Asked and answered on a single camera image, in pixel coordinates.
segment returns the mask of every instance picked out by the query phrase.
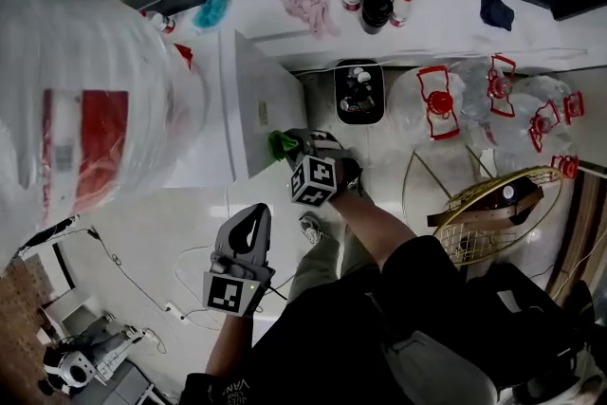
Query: white shoe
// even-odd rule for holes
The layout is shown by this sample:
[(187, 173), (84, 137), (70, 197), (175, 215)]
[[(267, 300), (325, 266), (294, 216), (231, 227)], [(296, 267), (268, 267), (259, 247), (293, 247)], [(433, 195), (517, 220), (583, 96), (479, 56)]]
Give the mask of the white shoe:
[(307, 212), (300, 218), (302, 233), (312, 245), (319, 243), (324, 237), (321, 222), (311, 212)]

